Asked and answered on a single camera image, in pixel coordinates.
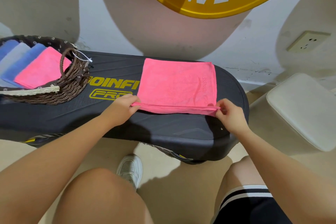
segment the white zip tie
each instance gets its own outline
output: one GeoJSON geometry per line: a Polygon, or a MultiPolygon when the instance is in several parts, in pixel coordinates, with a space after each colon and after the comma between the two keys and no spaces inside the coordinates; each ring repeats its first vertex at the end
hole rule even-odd
{"type": "Polygon", "coordinates": [[[87,60],[83,60],[83,59],[81,59],[80,57],[77,57],[76,54],[75,54],[74,52],[72,52],[72,54],[73,54],[77,59],[79,59],[79,60],[81,60],[81,61],[90,61],[90,62],[92,62],[92,59],[88,58],[84,53],[82,53],[82,52],[80,52],[80,51],[78,51],[78,50],[76,50],[76,51],[79,52],[79,53],[81,53],[82,55],[84,55],[84,56],[87,58],[87,60]]]}

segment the bare leg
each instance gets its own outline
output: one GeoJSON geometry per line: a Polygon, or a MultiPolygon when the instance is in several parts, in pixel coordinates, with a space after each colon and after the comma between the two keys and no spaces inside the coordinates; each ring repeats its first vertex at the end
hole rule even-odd
{"type": "Polygon", "coordinates": [[[53,224],[153,224],[145,202],[132,185],[103,168],[78,175],[66,188],[53,224]]]}
{"type": "Polygon", "coordinates": [[[230,190],[242,185],[254,184],[265,185],[250,157],[245,156],[239,162],[233,163],[225,173],[217,193],[215,213],[218,211],[226,193],[230,190]]]}

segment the person's left hand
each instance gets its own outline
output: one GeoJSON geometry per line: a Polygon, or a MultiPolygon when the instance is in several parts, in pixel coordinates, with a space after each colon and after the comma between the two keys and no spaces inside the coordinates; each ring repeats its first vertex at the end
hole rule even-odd
{"type": "Polygon", "coordinates": [[[105,109],[100,115],[104,121],[111,121],[111,127],[124,124],[140,106],[131,106],[134,102],[140,102],[137,96],[126,94],[117,98],[113,103],[105,109]]]}

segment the light blue towel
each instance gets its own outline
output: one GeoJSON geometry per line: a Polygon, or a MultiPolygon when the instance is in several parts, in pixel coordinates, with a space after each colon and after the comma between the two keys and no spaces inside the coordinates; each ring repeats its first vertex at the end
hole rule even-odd
{"type": "MultiPolygon", "coordinates": [[[[16,61],[21,59],[24,54],[30,50],[30,47],[25,43],[20,43],[12,49],[2,60],[0,60],[0,76],[16,61]]],[[[0,78],[1,87],[16,88],[15,85],[5,82],[0,78]]]]}
{"type": "Polygon", "coordinates": [[[8,40],[0,47],[0,60],[2,60],[12,49],[19,45],[18,41],[8,40]]]}
{"type": "Polygon", "coordinates": [[[0,77],[5,82],[8,82],[18,88],[24,88],[22,85],[14,82],[15,77],[25,69],[34,59],[36,59],[46,47],[43,44],[36,44],[33,48],[27,51],[24,56],[11,65],[0,77]]]}

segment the hand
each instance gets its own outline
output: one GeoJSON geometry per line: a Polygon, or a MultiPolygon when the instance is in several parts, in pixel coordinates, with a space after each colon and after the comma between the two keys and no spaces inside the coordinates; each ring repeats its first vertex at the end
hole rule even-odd
{"type": "Polygon", "coordinates": [[[140,102],[137,96],[126,94],[117,98],[113,103],[106,108],[100,115],[104,121],[110,121],[111,127],[124,124],[140,106],[131,106],[134,102],[140,102]]]}
{"type": "Polygon", "coordinates": [[[235,136],[251,131],[247,125],[243,109],[236,106],[229,99],[219,100],[216,106],[220,110],[216,112],[216,117],[223,123],[224,127],[235,136]]]}

